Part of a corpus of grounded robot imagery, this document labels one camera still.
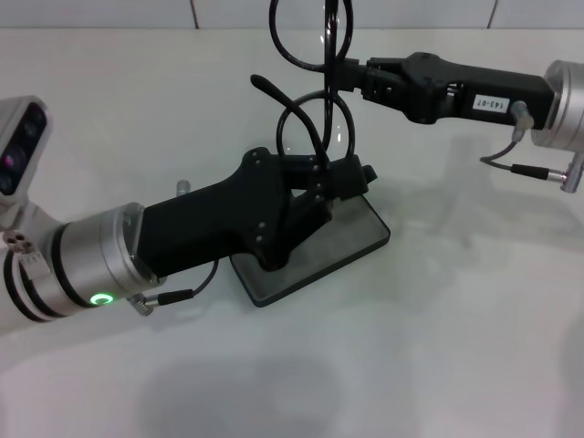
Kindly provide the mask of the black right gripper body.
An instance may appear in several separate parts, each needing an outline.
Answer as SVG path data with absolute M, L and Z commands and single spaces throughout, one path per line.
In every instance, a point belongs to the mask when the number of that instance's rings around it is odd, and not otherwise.
M 555 98 L 542 77 L 455 64 L 429 53 L 403 59 L 401 73 L 407 82 L 401 111 L 421 124 L 453 118 L 512 126 L 511 106 L 522 101 L 541 128 Z

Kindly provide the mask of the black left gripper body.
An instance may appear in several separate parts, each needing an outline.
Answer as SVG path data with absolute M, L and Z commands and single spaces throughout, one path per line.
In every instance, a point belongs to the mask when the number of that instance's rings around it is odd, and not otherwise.
M 138 258 L 158 277 L 273 243 L 289 195 L 279 157 L 247 152 L 225 180 L 147 207 Z

